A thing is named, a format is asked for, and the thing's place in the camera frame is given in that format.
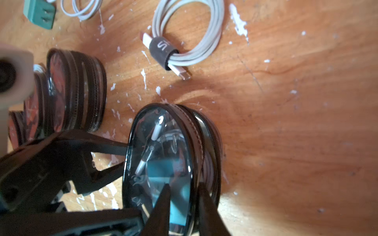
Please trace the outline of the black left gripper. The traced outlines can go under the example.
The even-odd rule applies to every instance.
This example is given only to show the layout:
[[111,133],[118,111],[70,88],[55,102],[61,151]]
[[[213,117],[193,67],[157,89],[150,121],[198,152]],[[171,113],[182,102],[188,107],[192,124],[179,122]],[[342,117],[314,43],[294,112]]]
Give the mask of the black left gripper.
[[144,226],[135,208],[67,211],[60,198],[71,185],[89,195],[122,176],[124,165],[99,171],[92,153],[125,155],[127,144],[81,130],[31,141],[1,158],[1,235],[137,236]]

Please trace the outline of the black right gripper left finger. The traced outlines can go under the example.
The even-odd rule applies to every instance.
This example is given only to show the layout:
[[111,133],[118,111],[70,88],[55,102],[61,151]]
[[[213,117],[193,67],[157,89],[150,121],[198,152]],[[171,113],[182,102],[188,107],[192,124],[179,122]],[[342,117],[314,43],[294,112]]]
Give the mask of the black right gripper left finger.
[[168,236],[171,190],[165,184],[140,236]]

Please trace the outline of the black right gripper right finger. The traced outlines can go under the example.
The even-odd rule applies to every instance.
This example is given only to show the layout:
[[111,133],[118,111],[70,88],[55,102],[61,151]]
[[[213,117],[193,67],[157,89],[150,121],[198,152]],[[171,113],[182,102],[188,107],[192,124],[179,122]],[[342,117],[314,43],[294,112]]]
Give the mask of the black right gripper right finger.
[[198,216],[200,236],[231,236],[213,203],[205,183],[198,186]]

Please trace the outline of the green charger plug front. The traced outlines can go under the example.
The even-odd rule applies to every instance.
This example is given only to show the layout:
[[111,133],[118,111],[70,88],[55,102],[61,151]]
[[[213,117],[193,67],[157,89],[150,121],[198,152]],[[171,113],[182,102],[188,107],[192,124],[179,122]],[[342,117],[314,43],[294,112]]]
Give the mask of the green charger plug front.
[[150,160],[147,162],[147,180],[152,206],[156,205],[164,185],[169,184],[171,190],[169,222],[186,226],[191,195],[191,167],[182,160]]

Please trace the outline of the black round zip pouch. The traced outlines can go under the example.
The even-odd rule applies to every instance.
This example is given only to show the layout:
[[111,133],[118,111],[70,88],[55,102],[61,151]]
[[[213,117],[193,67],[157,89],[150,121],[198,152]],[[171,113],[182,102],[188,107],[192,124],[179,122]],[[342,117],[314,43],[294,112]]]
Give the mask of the black round zip pouch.
[[123,206],[141,210],[147,221],[168,184],[168,233],[190,236],[198,231],[199,184],[207,185],[214,204],[220,201],[222,157],[221,135],[202,112],[180,104],[149,104],[132,124],[123,174]]

